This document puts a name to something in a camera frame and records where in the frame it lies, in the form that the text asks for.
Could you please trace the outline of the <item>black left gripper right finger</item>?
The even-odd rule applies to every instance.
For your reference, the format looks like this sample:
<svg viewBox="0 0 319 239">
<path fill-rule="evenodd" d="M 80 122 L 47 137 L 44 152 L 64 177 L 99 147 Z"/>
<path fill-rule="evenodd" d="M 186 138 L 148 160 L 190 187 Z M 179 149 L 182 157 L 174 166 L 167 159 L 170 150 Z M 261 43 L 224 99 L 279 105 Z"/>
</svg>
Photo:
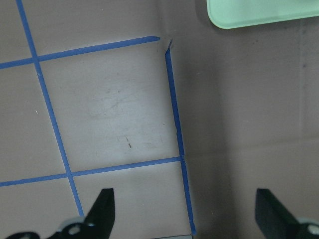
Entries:
<svg viewBox="0 0 319 239">
<path fill-rule="evenodd" d="M 269 190 L 258 188 L 255 197 L 255 221 L 267 239 L 317 239 L 319 223 L 298 220 Z"/>
</svg>

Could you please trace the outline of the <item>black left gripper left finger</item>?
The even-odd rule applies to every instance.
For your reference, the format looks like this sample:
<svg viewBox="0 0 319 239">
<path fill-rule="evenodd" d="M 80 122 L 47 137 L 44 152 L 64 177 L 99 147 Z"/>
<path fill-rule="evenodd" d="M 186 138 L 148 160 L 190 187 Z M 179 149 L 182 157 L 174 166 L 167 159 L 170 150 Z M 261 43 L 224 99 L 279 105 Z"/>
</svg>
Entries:
<svg viewBox="0 0 319 239">
<path fill-rule="evenodd" d="M 115 223 L 114 189 L 102 189 L 86 217 L 66 223 L 51 239 L 108 239 Z"/>
</svg>

